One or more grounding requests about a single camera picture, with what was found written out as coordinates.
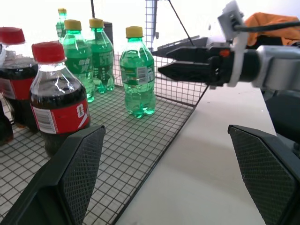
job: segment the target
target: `plastic bottle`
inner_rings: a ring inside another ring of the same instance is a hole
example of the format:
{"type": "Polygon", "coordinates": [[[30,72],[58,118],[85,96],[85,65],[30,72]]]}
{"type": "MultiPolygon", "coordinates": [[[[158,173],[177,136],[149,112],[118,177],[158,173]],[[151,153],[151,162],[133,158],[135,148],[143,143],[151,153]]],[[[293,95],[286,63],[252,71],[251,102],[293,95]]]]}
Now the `plastic bottle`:
{"type": "Polygon", "coordinates": [[[127,27],[128,44],[120,59],[125,89],[125,107],[129,114],[141,118],[154,113],[154,59],[142,41],[141,27],[127,27]]]}
{"type": "Polygon", "coordinates": [[[13,129],[9,119],[5,116],[0,100],[0,146],[10,142],[14,138],[13,129]]]}
{"type": "Polygon", "coordinates": [[[30,107],[30,85],[37,74],[38,65],[32,57],[30,46],[25,43],[22,29],[0,28],[3,50],[0,56],[0,86],[10,105],[11,115],[19,128],[38,128],[30,107]]]}
{"type": "Polygon", "coordinates": [[[65,20],[67,19],[67,10],[65,8],[59,8],[58,9],[58,14],[59,14],[59,21],[56,23],[56,32],[57,32],[57,37],[62,43],[65,35],[66,35],[66,30],[65,30],[65,20]]]}
{"type": "Polygon", "coordinates": [[[30,88],[31,106],[52,157],[69,135],[90,126],[86,90],[66,68],[61,44],[38,43],[32,51],[38,73],[30,88]]]}
{"type": "Polygon", "coordinates": [[[104,23],[100,19],[90,19],[90,38],[87,43],[93,54],[94,84],[96,90],[105,93],[114,89],[113,45],[104,32],[104,23]]]}
{"type": "Polygon", "coordinates": [[[67,58],[66,66],[85,86],[88,102],[94,101],[92,51],[81,35],[81,23],[65,20],[66,35],[63,47],[67,58]]]}

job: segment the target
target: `white table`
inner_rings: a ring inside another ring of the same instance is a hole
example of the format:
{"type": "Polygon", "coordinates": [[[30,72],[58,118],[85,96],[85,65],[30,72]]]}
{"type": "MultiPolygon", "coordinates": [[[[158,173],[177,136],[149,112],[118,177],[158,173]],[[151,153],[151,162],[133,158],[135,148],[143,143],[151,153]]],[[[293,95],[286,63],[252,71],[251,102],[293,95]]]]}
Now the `white table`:
{"type": "Polygon", "coordinates": [[[118,225],[264,225],[240,174],[229,124],[275,134],[259,89],[208,90],[118,225]]]}

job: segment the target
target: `wire mesh shelf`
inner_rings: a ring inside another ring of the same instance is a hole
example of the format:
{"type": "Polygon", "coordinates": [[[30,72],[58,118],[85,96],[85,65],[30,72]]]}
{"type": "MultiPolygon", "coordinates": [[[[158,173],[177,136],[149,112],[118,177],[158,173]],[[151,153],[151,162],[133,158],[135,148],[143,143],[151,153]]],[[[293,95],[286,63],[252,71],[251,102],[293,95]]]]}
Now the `wire mesh shelf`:
{"type": "MultiPolygon", "coordinates": [[[[156,0],[146,0],[146,44],[152,47],[156,0]]],[[[154,57],[157,96],[155,113],[137,119],[124,106],[120,74],[121,54],[115,53],[116,88],[96,94],[89,104],[91,125],[106,126],[106,135],[95,188],[83,224],[115,224],[176,135],[195,110],[206,85],[174,82],[157,71],[171,59],[154,57]]],[[[0,94],[4,112],[11,119],[9,106],[0,94]]],[[[49,158],[40,133],[13,125],[14,139],[0,146],[0,221],[16,202],[34,174],[49,158]]]]}

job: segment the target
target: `orange cloth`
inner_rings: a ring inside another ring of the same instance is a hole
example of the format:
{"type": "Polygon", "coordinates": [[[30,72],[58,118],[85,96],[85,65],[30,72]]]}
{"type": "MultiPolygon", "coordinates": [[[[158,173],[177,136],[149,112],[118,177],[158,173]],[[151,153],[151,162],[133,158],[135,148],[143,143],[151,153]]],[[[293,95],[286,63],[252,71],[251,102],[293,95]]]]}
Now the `orange cloth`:
{"type": "MultiPolygon", "coordinates": [[[[285,16],[285,15],[274,15],[267,13],[254,13],[246,21],[245,25],[247,27],[256,26],[267,26],[276,23],[285,23],[299,21],[296,16],[285,16]]],[[[280,30],[249,33],[248,46],[252,46],[256,43],[257,37],[260,35],[266,35],[269,37],[281,37],[283,45],[292,45],[297,41],[300,41],[300,27],[290,27],[280,30]]]]}

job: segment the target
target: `yellow bottle cap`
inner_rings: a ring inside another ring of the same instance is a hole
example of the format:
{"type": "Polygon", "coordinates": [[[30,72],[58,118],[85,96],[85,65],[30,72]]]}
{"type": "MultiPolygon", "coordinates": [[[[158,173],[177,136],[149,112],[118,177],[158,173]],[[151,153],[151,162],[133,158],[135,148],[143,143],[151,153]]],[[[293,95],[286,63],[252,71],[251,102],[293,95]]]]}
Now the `yellow bottle cap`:
{"type": "Polygon", "coordinates": [[[65,8],[59,8],[58,12],[59,13],[67,13],[67,10],[65,8]]]}
{"type": "Polygon", "coordinates": [[[78,20],[65,20],[66,30],[81,30],[81,23],[78,20]]]}
{"type": "Polygon", "coordinates": [[[137,27],[137,26],[126,27],[126,37],[127,38],[142,38],[143,37],[142,27],[137,27]]]}
{"type": "Polygon", "coordinates": [[[90,28],[103,28],[104,23],[103,20],[92,18],[90,19],[90,28]]]}

